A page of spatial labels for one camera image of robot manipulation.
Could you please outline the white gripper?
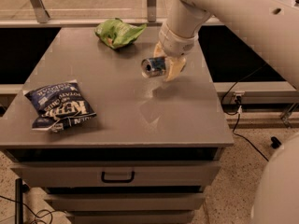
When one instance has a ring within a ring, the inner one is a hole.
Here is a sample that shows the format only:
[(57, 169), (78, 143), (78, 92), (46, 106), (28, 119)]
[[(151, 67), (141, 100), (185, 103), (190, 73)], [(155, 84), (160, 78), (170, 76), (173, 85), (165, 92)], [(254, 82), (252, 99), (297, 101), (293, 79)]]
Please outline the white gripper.
[(165, 58), (165, 82), (174, 80), (179, 76), (186, 65), (186, 59), (180, 56), (189, 54), (197, 39), (198, 35), (193, 35), (190, 38), (178, 36), (170, 30), (166, 22), (162, 24), (159, 42), (155, 46), (153, 57), (169, 56)]

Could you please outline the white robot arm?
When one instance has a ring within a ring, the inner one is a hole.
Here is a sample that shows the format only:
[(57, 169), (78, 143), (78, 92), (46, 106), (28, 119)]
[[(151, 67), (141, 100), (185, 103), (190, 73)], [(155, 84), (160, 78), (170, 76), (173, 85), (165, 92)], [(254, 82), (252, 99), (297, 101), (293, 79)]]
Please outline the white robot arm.
[[(188, 54), (211, 16), (299, 89), (299, 11), (278, 0), (174, 0), (155, 51), (168, 57)], [(299, 224), (299, 133), (266, 164), (250, 224)]]

